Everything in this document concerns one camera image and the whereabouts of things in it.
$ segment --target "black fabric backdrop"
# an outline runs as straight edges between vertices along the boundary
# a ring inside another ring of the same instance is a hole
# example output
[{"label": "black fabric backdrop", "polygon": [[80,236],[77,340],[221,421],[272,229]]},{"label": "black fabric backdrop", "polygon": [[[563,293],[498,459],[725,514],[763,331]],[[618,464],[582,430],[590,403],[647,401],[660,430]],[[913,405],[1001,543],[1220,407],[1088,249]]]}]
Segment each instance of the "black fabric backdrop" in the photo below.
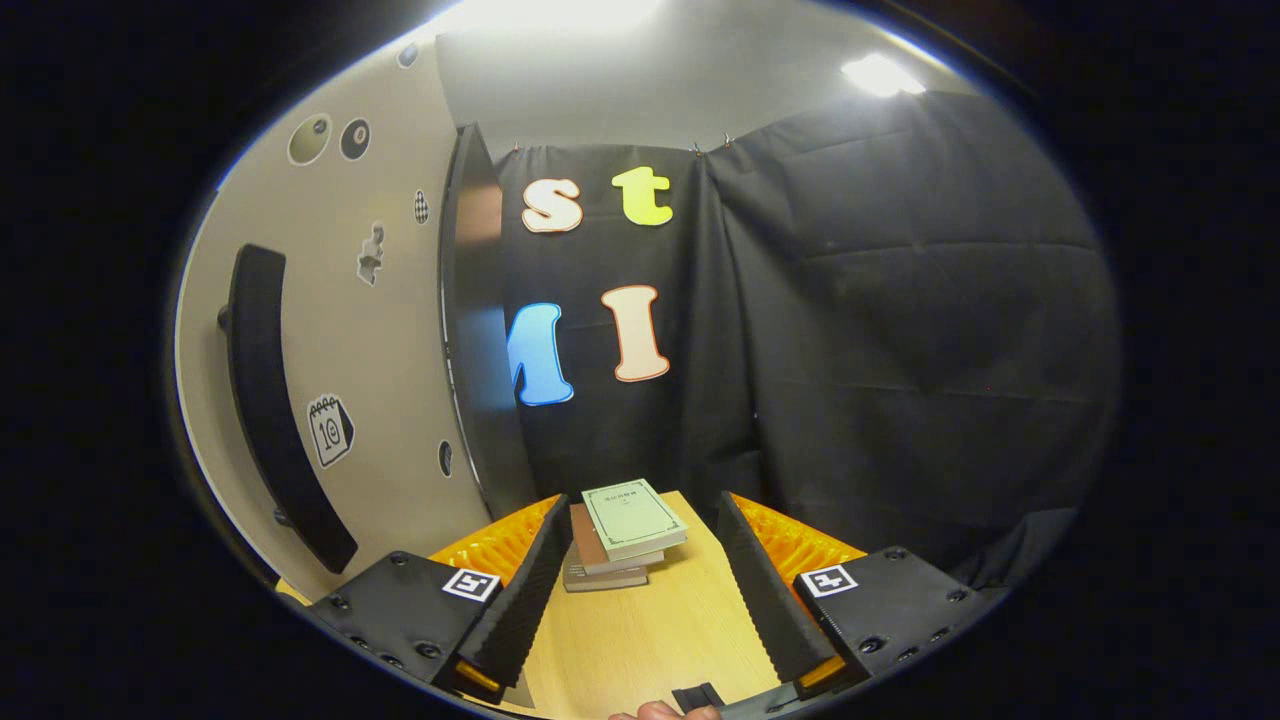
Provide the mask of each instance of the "black fabric backdrop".
[{"label": "black fabric backdrop", "polygon": [[[671,190],[657,191],[658,205],[673,210],[663,225],[622,214],[622,191],[611,181],[640,165],[671,179]],[[573,386],[567,402],[518,405],[539,495],[646,478],[659,492],[680,489],[704,518],[714,518],[721,489],[759,497],[740,299],[719,202],[694,154],[530,147],[508,154],[498,173],[507,329],[525,305],[559,305],[556,341]],[[524,191],[541,178],[577,183],[584,218],[576,228],[525,228]],[[628,284],[658,291],[654,334],[671,369],[652,380],[613,375],[618,336],[600,296]]]},{"label": "black fabric backdrop", "polygon": [[[669,223],[622,215],[609,181],[637,165],[671,178]],[[575,387],[520,409],[540,495],[646,477],[710,521],[730,489],[978,585],[1066,527],[1116,409],[1115,299],[1070,186],[991,100],[859,96],[704,156],[531,147],[498,170],[508,328],[558,304]],[[524,227],[540,178],[579,184],[577,228]],[[613,378],[600,295],[623,284],[658,290],[658,379]]]}]

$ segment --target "round sticker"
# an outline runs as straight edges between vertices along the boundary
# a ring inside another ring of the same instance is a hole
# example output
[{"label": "round sticker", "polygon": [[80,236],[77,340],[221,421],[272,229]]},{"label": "round sticker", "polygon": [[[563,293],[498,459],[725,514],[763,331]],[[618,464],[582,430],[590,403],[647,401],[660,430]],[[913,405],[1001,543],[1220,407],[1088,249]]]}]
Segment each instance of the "round sticker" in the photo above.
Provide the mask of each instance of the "round sticker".
[{"label": "round sticker", "polygon": [[289,160],[294,165],[307,165],[315,161],[329,145],[329,117],[311,115],[289,137]]},{"label": "round sticker", "polygon": [[364,118],[351,120],[347,129],[342,131],[342,154],[348,160],[358,160],[369,149],[369,122]]}]

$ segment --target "letter s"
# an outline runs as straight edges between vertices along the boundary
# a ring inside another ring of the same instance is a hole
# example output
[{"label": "letter s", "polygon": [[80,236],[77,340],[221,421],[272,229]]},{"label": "letter s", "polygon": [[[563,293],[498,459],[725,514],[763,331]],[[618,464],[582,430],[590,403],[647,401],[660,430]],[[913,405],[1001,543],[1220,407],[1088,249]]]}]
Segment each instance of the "letter s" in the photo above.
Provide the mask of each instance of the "letter s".
[{"label": "letter s", "polygon": [[530,232],[564,232],[582,222],[582,208],[570,200],[580,193],[571,179],[540,179],[525,188],[525,205],[520,214]]}]

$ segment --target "ceiling light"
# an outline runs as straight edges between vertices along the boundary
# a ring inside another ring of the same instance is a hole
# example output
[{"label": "ceiling light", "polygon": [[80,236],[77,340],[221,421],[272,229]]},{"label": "ceiling light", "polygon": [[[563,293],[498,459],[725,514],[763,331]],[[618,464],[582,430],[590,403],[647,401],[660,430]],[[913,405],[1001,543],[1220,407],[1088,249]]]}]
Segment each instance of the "ceiling light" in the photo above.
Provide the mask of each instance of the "ceiling light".
[{"label": "ceiling light", "polygon": [[634,27],[659,0],[463,0],[421,29],[429,35],[463,31],[613,32]]},{"label": "ceiling light", "polygon": [[854,81],[858,87],[877,97],[890,97],[899,92],[913,95],[924,92],[923,85],[879,53],[872,53],[854,63],[845,63],[840,72],[849,76],[849,79]]}]

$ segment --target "calendar sticker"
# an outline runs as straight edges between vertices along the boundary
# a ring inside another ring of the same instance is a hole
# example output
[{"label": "calendar sticker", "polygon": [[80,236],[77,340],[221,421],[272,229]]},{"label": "calendar sticker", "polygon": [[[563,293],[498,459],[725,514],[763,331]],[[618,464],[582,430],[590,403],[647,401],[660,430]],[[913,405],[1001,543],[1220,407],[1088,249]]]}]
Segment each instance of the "calendar sticker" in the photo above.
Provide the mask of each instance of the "calendar sticker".
[{"label": "calendar sticker", "polygon": [[321,468],[333,465],[351,451],[356,428],[337,395],[321,395],[312,400],[307,405],[307,420]]}]

